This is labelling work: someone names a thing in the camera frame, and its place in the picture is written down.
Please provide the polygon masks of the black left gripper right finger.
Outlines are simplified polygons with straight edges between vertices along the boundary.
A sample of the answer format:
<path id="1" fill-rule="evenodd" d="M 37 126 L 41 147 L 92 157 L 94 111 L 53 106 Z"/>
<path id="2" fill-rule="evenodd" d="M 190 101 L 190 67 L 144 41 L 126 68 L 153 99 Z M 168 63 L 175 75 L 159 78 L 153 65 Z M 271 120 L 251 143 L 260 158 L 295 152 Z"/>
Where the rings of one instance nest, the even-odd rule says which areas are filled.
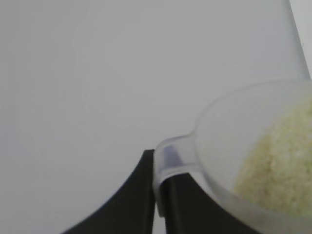
<path id="1" fill-rule="evenodd" d="M 189 175 L 164 182 L 168 234 L 247 234 L 249 228 L 215 203 Z"/>

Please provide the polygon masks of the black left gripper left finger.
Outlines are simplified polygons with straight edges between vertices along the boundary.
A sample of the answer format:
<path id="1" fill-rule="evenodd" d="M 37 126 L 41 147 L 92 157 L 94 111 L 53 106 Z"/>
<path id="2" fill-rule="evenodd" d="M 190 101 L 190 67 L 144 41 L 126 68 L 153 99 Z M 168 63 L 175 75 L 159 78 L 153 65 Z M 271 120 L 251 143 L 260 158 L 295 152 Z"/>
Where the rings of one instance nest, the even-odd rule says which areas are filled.
<path id="1" fill-rule="evenodd" d="M 152 189 L 154 150 L 145 150 L 118 191 L 66 234 L 151 234 L 155 214 Z"/>

